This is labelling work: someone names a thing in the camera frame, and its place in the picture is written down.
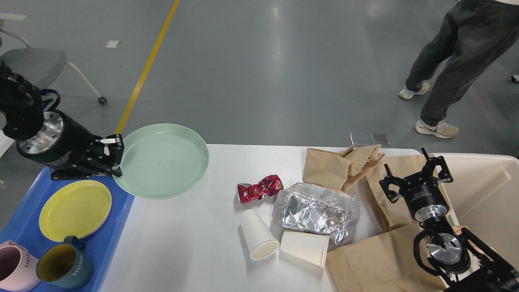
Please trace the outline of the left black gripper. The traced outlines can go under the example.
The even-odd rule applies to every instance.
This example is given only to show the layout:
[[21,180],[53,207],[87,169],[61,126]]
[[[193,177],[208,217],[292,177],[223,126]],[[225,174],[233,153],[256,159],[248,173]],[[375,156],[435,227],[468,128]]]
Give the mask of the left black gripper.
[[[96,166],[88,161],[96,143]],[[93,174],[121,177],[124,151],[121,134],[102,138],[59,110],[44,113],[42,128],[32,138],[17,141],[20,155],[52,169],[52,180],[78,180]]]

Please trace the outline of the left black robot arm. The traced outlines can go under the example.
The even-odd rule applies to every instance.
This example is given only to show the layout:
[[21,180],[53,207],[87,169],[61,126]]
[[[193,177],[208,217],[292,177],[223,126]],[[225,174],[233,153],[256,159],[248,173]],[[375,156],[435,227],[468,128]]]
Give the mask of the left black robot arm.
[[4,135],[20,155],[52,169],[52,180],[121,177],[124,141],[119,133],[102,138],[57,109],[60,95],[41,90],[1,62]]

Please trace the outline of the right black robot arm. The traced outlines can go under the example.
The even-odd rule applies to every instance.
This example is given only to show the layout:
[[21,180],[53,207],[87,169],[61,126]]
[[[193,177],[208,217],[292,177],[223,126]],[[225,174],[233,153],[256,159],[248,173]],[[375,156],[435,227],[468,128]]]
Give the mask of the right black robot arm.
[[399,178],[384,164],[386,175],[379,181],[391,203],[404,199],[410,217],[421,227],[413,240],[417,265],[441,277],[448,292],[517,292],[517,269],[467,228],[459,235],[454,232],[439,188],[440,183],[451,183],[452,175],[444,157],[421,151],[426,161],[419,172]]

